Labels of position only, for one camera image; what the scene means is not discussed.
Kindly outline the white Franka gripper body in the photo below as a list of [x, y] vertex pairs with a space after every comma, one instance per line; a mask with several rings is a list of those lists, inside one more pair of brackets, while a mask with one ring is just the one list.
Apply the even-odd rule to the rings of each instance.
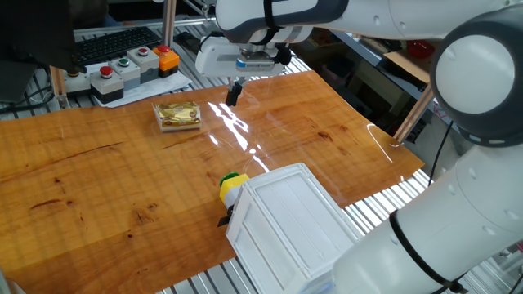
[[235, 44], [225, 37], [201, 40], [195, 61], [197, 71], [206, 77], [250, 78], [277, 76], [291, 61], [286, 44]]

